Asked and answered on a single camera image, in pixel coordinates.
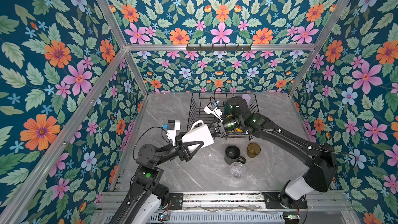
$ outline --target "mug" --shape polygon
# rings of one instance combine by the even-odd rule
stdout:
[[[224,161],[231,165],[233,162],[246,163],[246,159],[240,155],[240,149],[236,146],[228,146],[225,149]]]

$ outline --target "orange flower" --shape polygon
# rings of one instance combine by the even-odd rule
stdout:
[[[70,50],[65,47],[65,43],[57,42],[55,40],[51,41],[51,46],[46,45],[44,49],[47,51],[44,56],[47,60],[50,60],[50,64],[54,67],[63,68],[64,65],[68,65],[72,57],[70,56]]]
[[[295,107],[296,107],[297,111],[300,112],[300,105],[297,102],[295,102]]]
[[[142,102],[139,102],[139,103],[138,103],[138,108],[137,108],[137,111],[138,111],[138,112],[140,112],[141,107],[142,107]]]
[[[49,143],[52,144],[54,139],[57,137],[55,133],[59,133],[59,124],[55,124],[57,120],[50,116],[47,119],[47,115],[38,114],[36,115],[36,121],[32,118],[28,119],[24,124],[28,130],[21,132],[21,141],[28,141],[25,144],[29,150],[36,149],[39,146],[39,150],[45,150],[49,147]]]
[[[224,22],[226,19],[228,19],[229,10],[227,9],[226,5],[220,5],[216,10],[216,14],[216,18],[220,20],[220,22]]]
[[[394,132],[394,137],[398,140],[398,123],[397,122],[392,122],[391,123],[391,129],[393,131],[396,131],[396,132]]]
[[[392,40],[383,43],[383,47],[379,47],[377,50],[378,55],[376,60],[380,61],[380,64],[391,64],[394,63],[394,58],[398,59],[398,40]]]
[[[341,52],[343,52],[343,46],[341,46],[343,43],[340,40],[335,40],[328,46],[328,50],[326,51],[326,60],[328,62],[335,62],[336,60],[340,59],[341,57]]]
[[[285,79],[282,79],[282,80],[280,80],[280,81],[276,82],[276,87],[279,87],[279,88],[281,88],[281,87],[285,87],[285,86],[286,86],[286,84],[287,84],[287,80],[285,80]]]
[[[113,177],[115,176],[117,171],[117,165],[115,165],[115,167],[113,167],[113,170],[111,171],[111,177],[109,178],[109,183],[113,182]]]
[[[315,129],[316,129],[318,132],[321,132],[321,131],[324,130],[325,123],[323,122],[322,119],[317,118],[317,119],[315,120],[315,122],[314,122],[314,127],[315,127]]]
[[[269,44],[272,40],[273,36],[272,30],[268,30],[268,28],[263,28],[263,30],[257,30],[256,34],[253,36],[254,44]]]
[[[170,41],[172,41],[173,44],[188,44],[189,36],[187,35],[186,30],[176,28],[176,30],[172,30],[170,34]]]
[[[102,52],[102,58],[110,63],[115,56],[115,51],[113,50],[113,45],[108,40],[102,40],[99,50]]]
[[[308,13],[305,15],[307,17],[308,22],[314,22],[316,19],[321,17],[321,14],[324,12],[323,5],[316,4],[314,7],[311,7],[308,10]]]
[[[242,7],[239,6],[239,5],[236,5],[235,8],[234,8],[234,11],[235,11],[236,13],[241,12],[241,11],[242,11]]]
[[[205,12],[207,12],[207,13],[211,12],[211,6],[210,5],[205,7]]]
[[[363,217],[363,221],[366,224],[381,224],[380,219],[377,219],[375,217],[375,215],[372,213],[365,213],[365,216]]]
[[[222,80],[216,80],[216,82],[214,82],[214,86],[216,87],[222,87]]]
[[[122,6],[122,14],[124,14],[124,18],[130,22],[138,22],[138,18],[140,18],[137,9],[135,7],[132,8],[129,4],[127,4],[127,6]]]
[[[87,206],[87,202],[83,202],[82,205],[80,205],[80,207],[79,207],[79,211],[80,212],[84,211],[86,209],[86,206]]]
[[[151,86],[154,88],[161,88],[162,87],[162,83],[160,83],[160,81],[158,80],[152,80],[151,82]]]
[[[124,132],[124,128],[126,127],[126,122],[124,119],[120,119],[116,124],[116,133],[118,135],[122,135]]]
[[[34,22],[30,22],[30,25],[32,26],[33,29],[39,30],[39,29],[37,28],[37,25],[36,25]]]

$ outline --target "mug handle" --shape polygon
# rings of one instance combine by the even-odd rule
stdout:
[[[246,163],[246,158],[244,158],[242,156],[239,156],[238,157],[238,162],[241,162],[242,164],[245,164]]]
[[[193,130],[193,128],[197,125],[197,124],[199,124],[199,123],[202,123],[202,124],[204,124],[203,123],[203,121],[201,121],[201,120],[199,120],[199,121],[196,121],[195,123],[193,123],[192,124],[192,126],[191,126],[191,131]]]

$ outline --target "black mug handle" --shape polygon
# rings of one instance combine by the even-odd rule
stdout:
[[[242,164],[245,164],[245,163],[246,163],[246,158],[244,158],[244,157],[242,157],[242,156],[239,156],[239,157],[238,157],[238,162],[240,162],[240,163],[242,163]]]

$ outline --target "white mug handle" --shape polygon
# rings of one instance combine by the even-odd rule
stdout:
[[[191,126],[191,131],[192,131],[192,129],[197,125],[197,124],[199,124],[199,123],[202,123],[202,124],[204,124],[203,123],[203,121],[201,121],[201,120],[199,120],[199,121],[196,121],[195,123],[193,123],[193,125]]]

